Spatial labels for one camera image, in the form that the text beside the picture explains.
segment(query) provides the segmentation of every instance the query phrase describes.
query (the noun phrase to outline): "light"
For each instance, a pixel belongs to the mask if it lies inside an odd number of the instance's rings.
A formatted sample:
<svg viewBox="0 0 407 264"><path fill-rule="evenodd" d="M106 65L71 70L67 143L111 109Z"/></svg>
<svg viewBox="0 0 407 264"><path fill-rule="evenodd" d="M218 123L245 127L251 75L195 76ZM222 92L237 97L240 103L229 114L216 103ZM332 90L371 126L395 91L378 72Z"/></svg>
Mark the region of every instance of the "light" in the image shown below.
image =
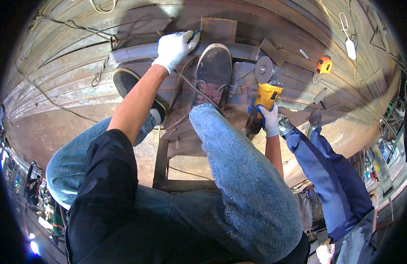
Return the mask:
<svg viewBox="0 0 407 264"><path fill-rule="evenodd" d="M35 241L30 242L30 248L32 249L33 253L39 255L38 245L35 243Z"/></svg>

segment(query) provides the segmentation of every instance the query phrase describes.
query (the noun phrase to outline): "work glove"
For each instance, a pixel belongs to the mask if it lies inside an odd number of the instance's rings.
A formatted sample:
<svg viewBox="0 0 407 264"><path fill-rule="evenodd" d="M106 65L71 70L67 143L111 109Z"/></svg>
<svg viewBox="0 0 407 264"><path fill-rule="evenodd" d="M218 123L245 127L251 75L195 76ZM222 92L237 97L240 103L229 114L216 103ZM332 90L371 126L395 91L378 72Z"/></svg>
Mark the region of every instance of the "work glove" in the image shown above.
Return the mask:
<svg viewBox="0 0 407 264"><path fill-rule="evenodd" d="M374 209L375 210L378 209L378 201L379 201L378 196L379 195L378 195L377 191L373 190L372 192L369 193L369 196L371 198L371 203L372 203L372 206L374 207Z"/></svg>
<svg viewBox="0 0 407 264"><path fill-rule="evenodd" d="M334 256L335 245L330 244L331 238L328 238L322 242L316 249L316 255L318 256L321 264L331 263Z"/></svg>
<svg viewBox="0 0 407 264"><path fill-rule="evenodd" d="M270 138L276 135L279 135L277 116L278 116L278 106L274 102L274 105L269 111L267 108L264 108L262 105L258 104L256 110L264 117L262 128L266 133L266 138Z"/></svg>
<svg viewBox="0 0 407 264"><path fill-rule="evenodd" d="M162 36L158 40L158 58L154 60L152 65L164 66L170 74L198 44L201 32L197 30L195 32L194 34L193 31L189 30Z"/></svg>

